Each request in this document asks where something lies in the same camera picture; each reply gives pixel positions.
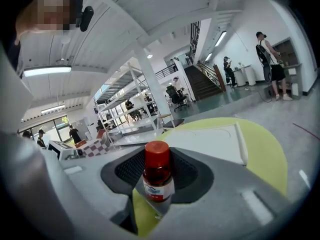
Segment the white metal shelving rack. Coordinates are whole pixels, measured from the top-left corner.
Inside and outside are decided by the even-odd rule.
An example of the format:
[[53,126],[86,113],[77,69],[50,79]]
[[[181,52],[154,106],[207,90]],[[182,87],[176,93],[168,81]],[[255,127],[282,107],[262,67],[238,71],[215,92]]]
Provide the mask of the white metal shelving rack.
[[[157,128],[157,111],[152,111],[157,104],[146,97],[151,92],[143,76],[128,62],[95,101],[99,119],[114,146],[146,144],[163,133],[161,123]],[[126,109],[127,100],[134,104],[133,109]]]

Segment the red-capped sauce bottle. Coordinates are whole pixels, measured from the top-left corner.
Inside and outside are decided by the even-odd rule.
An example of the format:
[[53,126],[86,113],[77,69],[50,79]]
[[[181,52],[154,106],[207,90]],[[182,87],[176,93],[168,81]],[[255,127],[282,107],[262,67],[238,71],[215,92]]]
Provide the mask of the red-capped sauce bottle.
[[175,192],[170,158],[166,142],[154,140],[145,145],[142,180],[145,194],[153,202],[162,203]]

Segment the red checkered cloth table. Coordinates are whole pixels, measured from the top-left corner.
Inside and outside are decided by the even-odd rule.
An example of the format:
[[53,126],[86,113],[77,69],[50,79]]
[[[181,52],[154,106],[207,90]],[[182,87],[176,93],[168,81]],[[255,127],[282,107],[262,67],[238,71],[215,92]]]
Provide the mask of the red checkered cloth table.
[[79,149],[82,150],[85,157],[90,158],[106,154],[109,151],[110,144],[109,139],[96,139],[80,146]]

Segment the white cylinder pedestal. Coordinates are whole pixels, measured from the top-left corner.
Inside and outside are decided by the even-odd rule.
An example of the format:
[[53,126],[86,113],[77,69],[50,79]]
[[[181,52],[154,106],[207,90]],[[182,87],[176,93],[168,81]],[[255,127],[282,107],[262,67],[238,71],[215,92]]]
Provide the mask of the white cylinder pedestal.
[[245,78],[244,78],[244,74],[243,74],[241,68],[238,68],[238,69],[235,69],[235,70],[234,70],[234,76],[235,76],[237,85],[238,85],[239,87],[242,87],[242,86],[245,86],[245,85],[246,85],[246,81],[245,81]]
[[255,77],[255,73],[254,73],[253,68],[250,65],[248,65],[244,68],[244,72],[246,74],[248,84],[250,86],[255,86],[256,85],[256,77]]

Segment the ceiling tube light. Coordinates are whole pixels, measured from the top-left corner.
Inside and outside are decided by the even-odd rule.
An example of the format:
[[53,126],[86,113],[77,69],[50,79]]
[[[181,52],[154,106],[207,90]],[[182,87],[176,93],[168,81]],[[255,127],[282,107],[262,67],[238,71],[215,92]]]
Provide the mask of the ceiling tube light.
[[44,109],[44,110],[41,111],[41,114],[51,113],[51,112],[58,111],[58,110],[61,110],[61,109],[64,109],[64,108],[65,108],[65,105],[62,104],[62,105],[59,105],[59,106],[55,106],[55,107]]
[[34,77],[34,76],[48,75],[48,74],[69,73],[71,69],[72,69],[71,66],[35,67],[35,68],[25,69],[23,74],[25,77]]

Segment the grey box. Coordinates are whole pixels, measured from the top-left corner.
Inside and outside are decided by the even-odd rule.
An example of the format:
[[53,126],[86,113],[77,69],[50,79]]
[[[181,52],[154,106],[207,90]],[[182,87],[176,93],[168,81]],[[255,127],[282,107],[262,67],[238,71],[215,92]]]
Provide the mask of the grey box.
[[246,166],[248,149],[238,122],[203,129],[173,129],[163,139],[180,148]]

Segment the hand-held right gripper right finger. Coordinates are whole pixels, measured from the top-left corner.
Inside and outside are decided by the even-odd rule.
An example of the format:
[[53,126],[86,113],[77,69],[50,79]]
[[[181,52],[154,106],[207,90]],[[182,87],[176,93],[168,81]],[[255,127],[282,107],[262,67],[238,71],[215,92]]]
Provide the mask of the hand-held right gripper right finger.
[[171,150],[175,193],[154,240],[269,240],[290,202],[242,165]]

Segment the black office chair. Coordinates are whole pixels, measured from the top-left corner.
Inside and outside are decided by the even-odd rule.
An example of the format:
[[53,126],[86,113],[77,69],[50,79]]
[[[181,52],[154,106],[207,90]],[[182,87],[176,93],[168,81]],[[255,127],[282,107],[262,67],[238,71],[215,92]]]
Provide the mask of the black office chair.
[[174,112],[176,110],[182,110],[182,107],[189,107],[190,105],[187,103],[187,96],[183,95],[183,90],[176,90],[173,85],[166,87],[166,93],[169,95],[171,102],[176,105],[174,108]]

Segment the dark staircase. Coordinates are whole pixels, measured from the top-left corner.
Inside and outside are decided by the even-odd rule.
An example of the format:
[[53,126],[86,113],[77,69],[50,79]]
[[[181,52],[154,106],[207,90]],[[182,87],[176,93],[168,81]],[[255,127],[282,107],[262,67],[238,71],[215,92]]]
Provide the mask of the dark staircase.
[[190,86],[196,101],[215,96],[226,91],[223,76],[219,68],[197,62],[196,66],[191,65],[185,70]]

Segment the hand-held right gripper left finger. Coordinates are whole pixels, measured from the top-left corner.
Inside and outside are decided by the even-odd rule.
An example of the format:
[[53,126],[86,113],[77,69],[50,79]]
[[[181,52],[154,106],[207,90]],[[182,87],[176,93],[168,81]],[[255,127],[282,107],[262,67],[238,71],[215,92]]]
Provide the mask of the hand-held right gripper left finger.
[[155,228],[155,210],[133,190],[127,195],[114,193],[101,178],[104,165],[109,164],[139,147],[127,147],[89,158],[78,158],[61,162],[72,183],[91,208],[120,231],[110,240],[128,240],[130,237],[146,238]]

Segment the wooden chair with dark seat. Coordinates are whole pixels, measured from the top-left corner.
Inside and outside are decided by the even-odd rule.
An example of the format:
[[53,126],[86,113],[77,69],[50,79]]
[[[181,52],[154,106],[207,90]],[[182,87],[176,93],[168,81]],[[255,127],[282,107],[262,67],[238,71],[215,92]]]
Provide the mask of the wooden chair with dark seat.
[[[164,123],[164,119],[169,118],[169,122]],[[160,122],[162,122],[162,129],[164,131],[168,131],[171,129],[174,129],[180,125],[183,125],[185,123],[184,119],[174,119],[171,113],[167,113],[164,115],[158,115],[157,116],[157,129],[159,128]]]

